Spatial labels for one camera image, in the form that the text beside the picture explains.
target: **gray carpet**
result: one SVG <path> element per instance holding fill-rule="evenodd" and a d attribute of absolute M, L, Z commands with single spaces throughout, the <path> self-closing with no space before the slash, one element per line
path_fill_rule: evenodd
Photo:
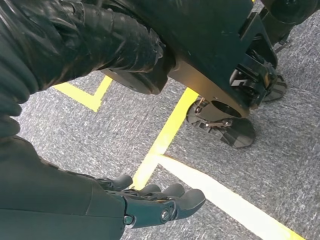
<path fill-rule="evenodd" d="M 320 14 L 296 27 L 279 53 L 288 82 L 280 101 L 250 118 L 250 148 L 235 150 L 183 124 L 167 154 L 208 174 L 307 240 L 320 239 Z M 72 84 L 93 94 L 99 72 Z M 112 82 L 97 113 L 55 89 L 35 94 L 18 119 L 20 136 L 61 168 L 96 177 L 133 175 L 174 108 L 184 87 L 171 80 L 158 96 Z M 161 167 L 150 183 L 179 182 Z M 187 220 L 128 230 L 124 240 L 256 240 L 257 236 L 211 202 Z"/>

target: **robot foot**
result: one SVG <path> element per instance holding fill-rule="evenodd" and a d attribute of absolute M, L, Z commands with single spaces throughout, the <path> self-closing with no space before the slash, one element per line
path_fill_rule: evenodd
<path fill-rule="evenodd" d="M 197 100 L 190 106 L 186 114 L 188 123 L 232 148 L 248 147 L 256 138 L 254 125 L 246 118 L 226 118 L 215 122 L 202 118 L 199 112 L 202 101 Z"/>

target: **cylindrical joint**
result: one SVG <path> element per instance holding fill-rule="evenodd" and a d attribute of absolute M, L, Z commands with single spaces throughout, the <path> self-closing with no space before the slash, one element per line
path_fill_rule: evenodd
<path fill-rule="evenodd" d="M 318 0 L 261 0 L 272 15 L 287 24 L 300 24 L 316 11 Z"/>

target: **robotic hand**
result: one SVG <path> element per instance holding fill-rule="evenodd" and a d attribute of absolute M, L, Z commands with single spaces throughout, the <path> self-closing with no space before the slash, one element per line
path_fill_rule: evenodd
<path fill-rule="evenodd" d="M 114 180 L 97 178 L 108 194 L 112 194 L 125 204 L 124 222 L 131 229 L 163 225 L 168 221 L 189 218 L 200 209 L 206 200 L 198 189 L 186 192 L 179 183 L 162 192 L 155 184 L 141 190 L 128 189 L 133 183 L 128 175 Z"/>
<path fill-rule="evenodd" d="M 121 12 L 75 0 L 0 1 L 0 238 L 117 240 L 188 218 L 205 201 L 174 184 L 127 189 L 129 176 L 63 171 L 16 136 L 19 104 L 94 70 L 148 73 L 164 55 L 152 29 Z"/>

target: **yellow tape line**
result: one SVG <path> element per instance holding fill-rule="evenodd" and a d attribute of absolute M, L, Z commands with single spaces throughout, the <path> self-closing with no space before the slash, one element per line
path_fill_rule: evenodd
<path fill-rule="evenodd" d="M 177 132 L 183 124 L 188 109 L 195 102 L 198 96 L 198 93 L 189 88 L 187 88 L 182 95 L 148 154 L 142 161 L 141 165 L 133 177 L 133 185 L 131 188 L 140 190 L 146 186 L 158 165 L 158 162 L 154 156 L 163 155 L 166 152 Z"/>
<path fill-rule="evenodd" d="M 112 81 L 112 80 L 111 78 L 106 76 L 103 80 L 102 80 L 101 84 L 97 89 L 94 95 L 91 95 L 67 82 L 55 85 L 54 88 L 86 106 L 87 108 L 97 112 L 101 105 L 101 99 L 107 91 Z"/>
<path fill-rule="evenodd" d="M 304 240 L 207 174 L 163 155 L 153 157 L 191 188 L 201 189 L 208 200 L 263 240 Z"/>
<path fill-rule="evenodd" d="M 109 76 L 105 76 L 103 80 L 100 84 L 100 86 L 94 93 L 94 97 L 98 100 L 103 99 L 103 95 L 108 90 L 109 85 L 112 83 L 112 79 Z"/>

